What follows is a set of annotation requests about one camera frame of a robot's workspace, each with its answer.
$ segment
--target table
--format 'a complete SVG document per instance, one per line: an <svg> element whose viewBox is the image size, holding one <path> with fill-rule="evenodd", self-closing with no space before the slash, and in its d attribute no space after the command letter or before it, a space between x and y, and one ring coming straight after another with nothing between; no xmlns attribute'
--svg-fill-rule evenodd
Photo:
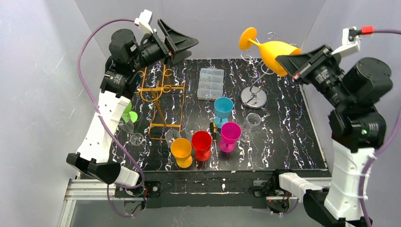
<svg viewBox="0 0 401 227"><path fill-rule="evenodd" d="M255 66L260 59L245 61L242 59L184 60L172 67L172 83L183 84L186 81L184 113L182 128L188 122L196 122L201 130L209 130L209 123L214 118L213 102L197 99L199 71L201 68L214 67L225 72L223 96L235 103L229 121L243 124L248 113L261 116L261 129L254 135L250 144L237 142L232 153L215 151L212 146L211 158L206 162L195 161L191 167L180 169L163 140L150 140L147 136L148 126L153 117L153 104L142 101L139 94L132 99L132 110L139 118L135 123L135 132L145 135L146 141L137 147L128 141L130 135L117 131L116 136L130 154L138 161L144 171L239 171L239 170L272 170L281 169L327 169L322 152L318 146L316 134L300 87L290 77L266 75L259 81L267 94L267 103L260 110L245 108L239 95L243 88L251 85L262 71ZM148 67L145 81L148 87L155 87L161 79L163 65L156 63ZM166 122L180 120L182 92L170 92L160 98L161 108L166 113ZM164 135L169 128L152 129L152 133ZM132 168L133 164L113 143L111 158L122 165Z"/></svg>

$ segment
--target clear glass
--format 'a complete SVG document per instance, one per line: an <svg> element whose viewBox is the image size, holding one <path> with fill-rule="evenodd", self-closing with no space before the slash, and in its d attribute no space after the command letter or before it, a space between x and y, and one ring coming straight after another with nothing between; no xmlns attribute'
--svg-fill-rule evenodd
<svg viewBox="0 0 401 227"><path fill-rule="evenodd" d="M253 133L259 129L261 117L256 113L250 113L244 120L240 140L249 143L253 140Z"/></svg>
<svg viewBox="0 0 401 227"><path fill-rule="evenodd" d="M200 126L195 123L195 122L190 122L185 126L185 136L187 140L191 141L192 136L197 132L201 130Z"/></svg>
<svg viewBox="0 0 401 227"><path fill-rule="evenodd" d="M171 148L171 144L173 144L174 140L181 138L180 132L174 129L170 129L166 132L166 142L169 148Z"/></svg>
<svg viewBox="0 0 401 227"><path fill-rule="evenodd" d="M134 132L134 123L132 122L130 116L125 113L121 116L121 119L118 122L118 127L120 130L123 130L124 132L127 133Z"/></svg>
<svg viewBox="0 0 401 227"><path fill-rule="evenodd" d="M144 137L141 133L134 133L130 138L130 143L134 146L139 146L142 144Z"/></svg>

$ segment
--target round metal base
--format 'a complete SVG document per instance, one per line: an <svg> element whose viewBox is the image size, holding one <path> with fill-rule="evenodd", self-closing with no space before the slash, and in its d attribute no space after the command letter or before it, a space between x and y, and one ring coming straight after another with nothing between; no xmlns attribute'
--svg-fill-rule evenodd
<svg viewBox="0 0 401 227"><path fill-rule="evenodd" d="M251 87L247 87L241 92L241 102L245 106L249 108L254 108L254 109L260 109L262 108L267 101L267 96L266 93L264 93L263 90L259 90L259 87L253 87L252 92L256 93L256 96L254 96L251 91Z"/></svg>

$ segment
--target clear plastic box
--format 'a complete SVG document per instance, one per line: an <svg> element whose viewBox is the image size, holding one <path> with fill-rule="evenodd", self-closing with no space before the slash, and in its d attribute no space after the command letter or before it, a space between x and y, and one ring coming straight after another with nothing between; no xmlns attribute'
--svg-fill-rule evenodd
<svg viewBox="0 0 401 227"><path fill-rule="evenodd" d="M200 70L198 99L216 100L223 96L224 71L213 68Z"/></svg>

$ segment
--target red connector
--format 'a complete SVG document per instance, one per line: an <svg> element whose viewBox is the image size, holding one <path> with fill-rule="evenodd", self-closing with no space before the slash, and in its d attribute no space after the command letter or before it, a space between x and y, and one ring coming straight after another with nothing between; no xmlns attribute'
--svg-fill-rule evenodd
<svg viewBox="0 0 401 227"><path fill-rule="evenodd" d="M373 26L364 26L361 29L361 34L362 35L372 34L373 31L374 31Z"/></svg>

